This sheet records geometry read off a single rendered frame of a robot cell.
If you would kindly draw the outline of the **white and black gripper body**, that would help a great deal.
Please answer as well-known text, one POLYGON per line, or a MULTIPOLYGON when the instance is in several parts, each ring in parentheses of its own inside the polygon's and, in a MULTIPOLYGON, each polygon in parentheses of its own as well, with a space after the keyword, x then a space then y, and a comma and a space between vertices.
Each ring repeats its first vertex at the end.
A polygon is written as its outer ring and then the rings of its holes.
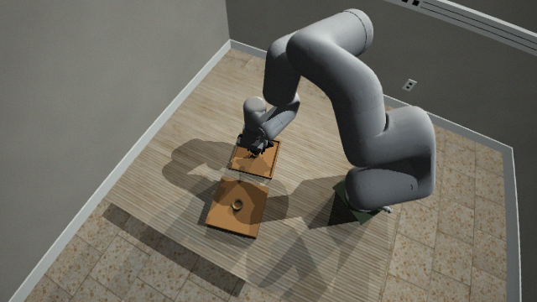
MULTIPOLYGON (((242 130, 242 137, 243 137, 245 131, 246 131, 246 130, 245 130, 245 123, 244 123, 243 130, 242 130)), ((260 138, 260 141, 259 141, 259 142, 260 142, 260 143, 263 143, 263 148, 267 147, 267 145, 268 145, 268 140, 265 140, 265 139, 263 139, 263 138, 260 138)))

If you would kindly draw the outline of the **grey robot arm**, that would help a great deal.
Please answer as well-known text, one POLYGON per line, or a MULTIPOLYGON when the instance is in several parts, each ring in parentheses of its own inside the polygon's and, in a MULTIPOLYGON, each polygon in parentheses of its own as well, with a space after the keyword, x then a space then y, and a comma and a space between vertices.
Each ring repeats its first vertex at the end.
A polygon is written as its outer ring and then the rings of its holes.
POLYGON ((433 193, 435 130, 420 107, 385 111, 377 76, 356 58, 372 41, 371 20, 358 9, 275 40, 266 54, 263 80, 263 97, 274 107, 267 112, 258 96, 244 102, 246 131, 237 146, 262 153, 260 138, 273 140, 294 120, 303 76, 331 100, 344 153, 355 166, 345 179, 347 201, 359 211, 391 213, 391 205, 433 193))

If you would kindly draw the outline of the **brown shallow rimmed tray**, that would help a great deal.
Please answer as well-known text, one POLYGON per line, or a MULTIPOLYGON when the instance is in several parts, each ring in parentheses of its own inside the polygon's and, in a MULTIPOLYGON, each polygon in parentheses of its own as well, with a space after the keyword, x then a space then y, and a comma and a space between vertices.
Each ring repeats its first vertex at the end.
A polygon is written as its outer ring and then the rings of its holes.
POLYGON ((236 146, 229 169, 272 179, 281 141, 271 141, 274 146, 266 148, 263 154, 253 154, 250 149, 236 146))

